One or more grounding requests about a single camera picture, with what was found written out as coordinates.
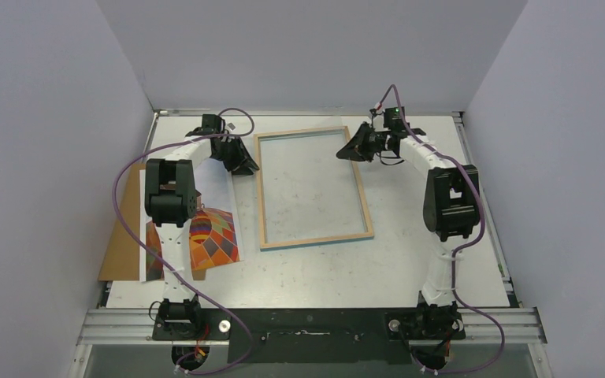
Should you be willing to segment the hot air balloon photo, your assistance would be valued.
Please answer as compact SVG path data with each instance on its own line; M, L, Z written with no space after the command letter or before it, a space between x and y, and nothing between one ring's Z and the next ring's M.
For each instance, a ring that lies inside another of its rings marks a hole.
M205 160L194 169L197 190L197 213L191 220L189 254L191 279L201 281L210 269L241 260L239 255L238 216L233 193L232 175L222 163ZM161 256L161 243L157 230L144 210L141 200L139 237ZM163 265L139 248L139 281L164 278Z

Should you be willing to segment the blue wooden picture frame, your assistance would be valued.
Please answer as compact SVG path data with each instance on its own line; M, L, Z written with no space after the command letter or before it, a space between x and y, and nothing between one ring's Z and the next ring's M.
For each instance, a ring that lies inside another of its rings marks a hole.
M346 126L254 136L261 250L374 237L358 166L336 157L349 138Z

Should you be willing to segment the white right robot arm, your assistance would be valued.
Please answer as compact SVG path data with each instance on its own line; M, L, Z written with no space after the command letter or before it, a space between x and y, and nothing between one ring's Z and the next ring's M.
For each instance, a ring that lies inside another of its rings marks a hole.
M412 321L399 323L401 332L419 339L453 337L462 330L462 318L454 296L457 262L461 253L449 241L468 239L481 222L476 198L478 171L472 165L454 163L432 145L419 128L411 128L398 108L375 106L336 157L364 162L382 158L387 151L397 161L411 163L425 178L422 217L426 228L439 240L429 262Z

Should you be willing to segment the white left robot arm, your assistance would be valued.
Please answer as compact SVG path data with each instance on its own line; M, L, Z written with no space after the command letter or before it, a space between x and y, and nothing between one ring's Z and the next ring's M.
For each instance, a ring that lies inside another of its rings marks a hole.
M237 176L251 176L259 167L220 113L202 115L201 124L170 149L145 165L144 210L160 248L148 252L161 264L165 283L154 321L157 329L195 339L211 329L202 313L202 295L191 288L190 230L199 211L195 170L208 159Z

